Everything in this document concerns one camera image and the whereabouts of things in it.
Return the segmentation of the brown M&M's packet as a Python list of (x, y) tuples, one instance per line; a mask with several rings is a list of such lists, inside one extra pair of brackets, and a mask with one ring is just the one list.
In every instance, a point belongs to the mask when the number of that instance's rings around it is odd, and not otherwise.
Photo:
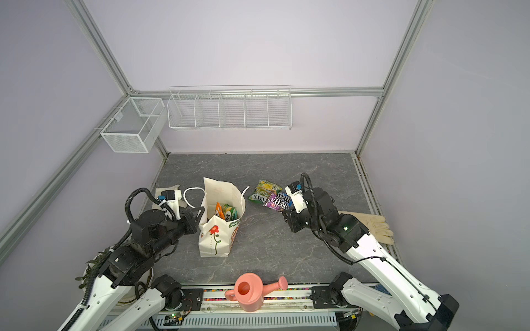
[(272, 210), (278, 211), (278, 212), (281, 212), (281, 211), (284, 211), (284, 210), (288, 210), (288, 209), (290, 209), (293, 206), (293, 203), (286, 204), (286, 203), (280, 201), (277, 198), (277, 194), (278, 193), (271, 193), (269, 198), (266, 200), (264, 206), (267, 207), (267, 208), (270, 208)]

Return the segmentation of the white paper gift bag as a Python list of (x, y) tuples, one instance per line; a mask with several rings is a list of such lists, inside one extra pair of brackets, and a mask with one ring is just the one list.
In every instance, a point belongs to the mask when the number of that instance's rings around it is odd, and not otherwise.
[[(235, 242), (237, 231), (246, 211), (244, 191), (233, 183), (204, 178), (201, 207), (205, 208), (199, 223), (198, 247), (201, 258), (227, 257)], [(215, 216), (216, 203), (237, 208), (238, 219), (226, 222)]]

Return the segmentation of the green Fox's spring tea bag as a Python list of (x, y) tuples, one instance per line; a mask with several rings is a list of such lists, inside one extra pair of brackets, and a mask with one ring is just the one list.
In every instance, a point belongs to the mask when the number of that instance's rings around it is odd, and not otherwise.
[(223, 212), (223, 215), (224, 215), (224, 220), (226, 222), (232, 222), (236, 219), (238, 219), (238, 212), (237, 212), (237, 208), (236, 207), (233, 207), (229, 204), (224, 204), (222, 206), (222, 212)]

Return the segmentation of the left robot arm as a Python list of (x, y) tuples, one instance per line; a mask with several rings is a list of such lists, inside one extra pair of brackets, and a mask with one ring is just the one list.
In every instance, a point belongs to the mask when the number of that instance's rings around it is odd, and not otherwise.
[(181, 237), (195, 234), (203, 206), (181, 209), (178, 191), (155, 197), (147, 188), (128, 196), (124, 210), (129, 222), (126, 234), (90, 261), (84, 275), (84, 296), (60, 330), (96, 330), (109, 312), (129, 292), (135, 294), (131, 307), (114, 318), (107, 330), (135, 330), (153, 321), (162, 310), (179, 310), (188, 300), (182, 286), (164, 274), (151, 285), (142, 277), (151, 271), (168, 248), (175, 250)]

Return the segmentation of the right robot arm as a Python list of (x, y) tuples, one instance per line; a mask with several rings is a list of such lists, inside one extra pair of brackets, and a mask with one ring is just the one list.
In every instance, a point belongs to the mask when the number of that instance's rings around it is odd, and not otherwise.
[(292, 232), (312, 230), (335, 256), (362, 266), (386, 289), (381, 292), (340, 273), (329, 288), (342, 303), (367, 310), (396, 330), (449, 329), (460, 307), (451, 295), (440, 295), (414, 277), (357, 217), (338, 212), (321, 188), (305, 188), (296, 181), (286, 193), (293, 205), (283, 214)]

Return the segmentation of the green Fox's candy bag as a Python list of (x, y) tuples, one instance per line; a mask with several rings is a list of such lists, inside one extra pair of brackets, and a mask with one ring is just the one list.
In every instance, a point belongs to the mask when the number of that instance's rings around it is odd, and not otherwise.
[(267, 180), (260, 180), (248, 200), (257, 204), (265, 204), (272, 193), (277, 194), (281, 191), (281, 186)]

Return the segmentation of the blue M&M's packet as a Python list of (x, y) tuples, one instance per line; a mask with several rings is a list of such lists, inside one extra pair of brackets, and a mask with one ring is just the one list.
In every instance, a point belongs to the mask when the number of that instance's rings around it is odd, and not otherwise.
[(277, 198), (286, 204), (292, 203), (291, 197), (289, 197), (287, 193), (283, 193), (283, 192), (278, 193)]

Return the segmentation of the beige work glove right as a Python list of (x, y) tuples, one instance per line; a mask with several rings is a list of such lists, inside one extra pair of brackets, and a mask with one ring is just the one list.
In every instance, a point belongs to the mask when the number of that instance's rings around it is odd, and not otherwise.
[(384, 216), (347, 211), (340, 211), (340, 213), (356, 217), (369, 229), (370, 233), (379, 243), (386, 245), (393, 245), (395, 243), (393, 238), (394, 233)]

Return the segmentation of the small potted plant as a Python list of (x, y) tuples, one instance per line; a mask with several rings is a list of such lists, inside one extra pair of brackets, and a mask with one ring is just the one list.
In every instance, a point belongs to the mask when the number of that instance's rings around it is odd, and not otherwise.
[(86, 262), (86, 268), (81, 276), (75, 278), (79, 282), (78, 288), (81, 290), (86, 290), (88, 283), (92, 276), (99, 274), (99, 269), (103, 266), (106, 258), (111, 253), (111, 248), (106, 248), (103, 251), (97, 253), (97, 255)]

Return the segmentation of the white mesh box basket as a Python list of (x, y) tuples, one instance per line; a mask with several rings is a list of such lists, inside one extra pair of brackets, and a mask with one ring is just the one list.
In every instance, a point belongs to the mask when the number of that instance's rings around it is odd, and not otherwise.
[(100, 135), (115, 153), (148, 154), (166, 122), (163, 99), (129, 97)]

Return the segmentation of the pink watering can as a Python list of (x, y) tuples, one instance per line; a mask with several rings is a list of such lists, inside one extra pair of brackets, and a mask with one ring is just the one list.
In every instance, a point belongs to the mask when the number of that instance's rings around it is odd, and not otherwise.
[(277, 290), (288, 290), (288, 281), (284, 276), (279, 277), (275, 283), (264, 284), (257, 274), (245, 273), (224, 296), (229, 301), (239, 303), (242, 310), (252, 313), (262, 307), (266, 295)]

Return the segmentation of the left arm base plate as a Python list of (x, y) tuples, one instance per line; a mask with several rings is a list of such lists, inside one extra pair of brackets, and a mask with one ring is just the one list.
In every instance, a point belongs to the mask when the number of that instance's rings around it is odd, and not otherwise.
[(181, 293), (181, 305), (177, 308), (179, 311), (201, 310), (204, 298), (203, 288), (182, 288)]

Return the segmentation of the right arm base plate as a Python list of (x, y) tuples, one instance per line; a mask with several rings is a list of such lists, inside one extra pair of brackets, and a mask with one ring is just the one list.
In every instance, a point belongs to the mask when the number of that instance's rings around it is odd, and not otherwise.
[(309, 298), (316, 309), (342, 308), (345, 305), (340, 291), (330, 286), (313, 286)]

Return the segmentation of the white vented rail cover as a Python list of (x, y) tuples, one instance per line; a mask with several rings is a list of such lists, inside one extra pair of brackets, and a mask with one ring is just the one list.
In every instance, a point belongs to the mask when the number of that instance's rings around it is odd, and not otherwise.
[(338, 329), (334, 313), (190, 314), (182, 321), (160, 315), (154, 318), (160, 330), (269, 330), (283, 328)]

